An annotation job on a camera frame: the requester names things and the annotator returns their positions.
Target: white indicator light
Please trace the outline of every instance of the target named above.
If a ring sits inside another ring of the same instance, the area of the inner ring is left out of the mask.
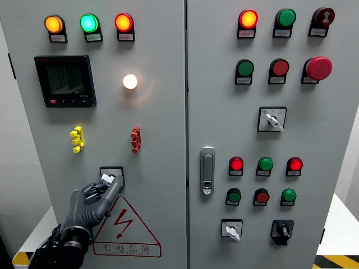
[[[133,74],[128,74],[123,78],[123,85],[125,88],[132,90],[137,86],[138,79]]]

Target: electric hazard triangle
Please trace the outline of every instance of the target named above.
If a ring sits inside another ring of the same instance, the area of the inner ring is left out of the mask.
[[[161,257],[161,244],[124,196],[118,196],[93,242],[95,255]]]

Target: red push button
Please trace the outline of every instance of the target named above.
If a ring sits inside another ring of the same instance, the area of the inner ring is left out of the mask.
[[[310,60],[307,64],[306,71],[312,80],[323,80],[332,72],[332,62],[324,56],[318,56]]]
[[[335,18],[334,10],[330,7],[318,8],[314,13],[314,21],[319,27],[328,27]]]
[[[289,70],[289,64],[287,61],[285,60],[278,60],[274,65],[273,65],[273,73],[277,76],[282,76],[285,75]]]
[[[258,189],[254,193],[253,205],[266,206],[269,200],[269,193],[266,189]]]

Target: gray metal panel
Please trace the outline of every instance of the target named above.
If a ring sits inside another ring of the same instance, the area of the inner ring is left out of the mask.
[[[276,13],[297,14],[292,37],[273,39]],[[307,36],[312,14],[331,7],[336,18],[328,37]],[[237,40],[237,20],[247,8],[257,11],[254,40]],[[312,268],[355,118],[359,91],[357,1],[188,1],[188,85],[190,149],[191,268]],[[332,74],[318,85],[301,85],[307,59],[324,55]],[[234,85],[236,63],[255,65],[252,85]],[[269,65],[276,58],[290,64],[285,85],[268,85]],[[283,133],[256,131],[260,106],[286,106]],[[216,151],[215,192],[199,188],[200,150]],[[228,177],[231,157],[244,160],[244,176]],[[269,178],[255,177],[259,158],[270,156]],[[286,163],[304,162],[299,178],[286,178]],[[225,195],[239,188],[238,207],[226,206]],[[266,188],[266,207],[254,207],[256,189]],[[294,207],[280,207],[280,194],[293,188]],[[221,219],[243,219],[240,242],[220,236]],[[270,246],[273,220],[294,221],[288,246]]]
[[[103,43],[85,42],[79,21],[88,12],[100,20]],[[134,43],[117,41],[114,18],[121,12],[134,18]],[[49,42],[44,19],[51,14],[64,19],[68,44]],[[100,166],[122,165],[122,195],[162,245],[161,258],[94,258],[90,249],[84,267],[185,268],[183,2],[1,0],[0,18],[57,220],[62,221],[74,189],[99,181]],[[97,107],[46,108],[34,57],[74,54],[90,56]],[[129,73],[139,79],[132,92],[122,86]],[[69,135],[76,125],[86,143],[79,154],[72,152]],[[134,126],[141,128],[143,145],[136,155]]]

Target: robotic hand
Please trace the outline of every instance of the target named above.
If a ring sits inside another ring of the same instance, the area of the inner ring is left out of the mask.
[[[33,254],[29,269],[78,269],[94,239],[92,228],[109,216],[109,208],[122,189],[123,177],[116,176],[110,186],[87,185],[75,190],[63,223]]]

